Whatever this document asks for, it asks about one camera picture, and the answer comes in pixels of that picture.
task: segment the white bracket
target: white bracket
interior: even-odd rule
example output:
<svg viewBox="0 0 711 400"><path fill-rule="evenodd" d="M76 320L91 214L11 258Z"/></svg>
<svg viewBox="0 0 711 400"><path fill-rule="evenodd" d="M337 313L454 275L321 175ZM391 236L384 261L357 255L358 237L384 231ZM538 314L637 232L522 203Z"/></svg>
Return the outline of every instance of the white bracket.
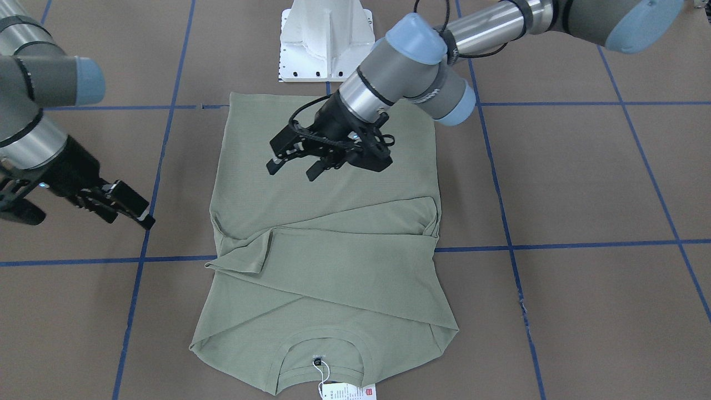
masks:
<svg viewBox="0 0 711 400"><path fill-rule="evenodd" d="M343 82L375 43L360 0L294 0L282 12L279 80Z"/></svg>

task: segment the green fabric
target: green fabric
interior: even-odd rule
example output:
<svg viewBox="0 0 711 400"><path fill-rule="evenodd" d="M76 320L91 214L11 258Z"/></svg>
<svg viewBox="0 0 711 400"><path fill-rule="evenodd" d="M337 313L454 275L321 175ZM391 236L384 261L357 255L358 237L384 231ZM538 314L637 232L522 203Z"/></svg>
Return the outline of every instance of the green fabric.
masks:
<svg viewBox="0 0 711 400"><path fill-rule="evenodd" d="M316 354L332 380L374 384L439 357L459 330L432 262L432 120L406 102L391 109L395 162L383 172L346 165L309 182L309 157L270 176L269 140L310 100L230 96L210 204L215 278L190 347L271 394L320 381Z"/></svg>

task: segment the green shirt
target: green shirt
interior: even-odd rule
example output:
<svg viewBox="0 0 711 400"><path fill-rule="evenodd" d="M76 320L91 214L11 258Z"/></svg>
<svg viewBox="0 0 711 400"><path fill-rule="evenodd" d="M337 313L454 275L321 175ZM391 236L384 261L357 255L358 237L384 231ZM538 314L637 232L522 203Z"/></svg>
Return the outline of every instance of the green shirt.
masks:
<svg viewBox="0 0 711 400"><path fill-rule="evenodd" d="M315 157L265 167L269 140L313 98L230 96L210 204L218 258L191 344L263 391L331 380L374 384L438 356L458 332L432 256L439 232L434 126L400 102L383 172L345 165L309 182ZM307 126L317 106L297 119Z"/></svg>

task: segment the white tag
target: white tag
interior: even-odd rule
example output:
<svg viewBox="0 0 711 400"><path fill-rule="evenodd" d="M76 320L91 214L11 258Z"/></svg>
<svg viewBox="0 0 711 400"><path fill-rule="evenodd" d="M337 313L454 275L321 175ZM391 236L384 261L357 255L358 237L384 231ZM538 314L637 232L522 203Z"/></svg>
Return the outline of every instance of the white tag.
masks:
<svg viewBox="0 0 711 400"><path fill-rule="evenodd" d="M325 400L375 400L375 385L324 384Z"/></svg>

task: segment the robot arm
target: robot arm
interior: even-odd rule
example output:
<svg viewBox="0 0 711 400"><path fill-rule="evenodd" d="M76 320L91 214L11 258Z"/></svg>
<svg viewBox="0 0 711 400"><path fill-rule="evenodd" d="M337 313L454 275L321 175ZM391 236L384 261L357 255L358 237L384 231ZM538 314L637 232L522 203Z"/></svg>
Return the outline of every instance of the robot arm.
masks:
<svg viewBox="0 0 711 400"><path fill-rule="evenodd" d="M316 156L319 160L306 172L310 181L346 162L382 171L392 164L388 148L395 139L380 128L399 99L408 99L443 125L469 117L476 96L450 67L458 60L547 31L636 53L666 32L682 5L683 0L502 0L435 29L419 14L408 14L333 95L319 99L327 101L311 126L295 120L306 106L294 113L270 142L274 156L267 169L273 175L290 159Z"/></svg>
<svg viewBox="0 0 711 400"><path fill-rule="evenodd" d="M48 187L112 223L127 215L145 229L149 203L123 181L109 184L99 162L43 112L104 97L89 58L70 57L14 0L0 0L0 219L37 225L45 214L25 197Z"/></svg>

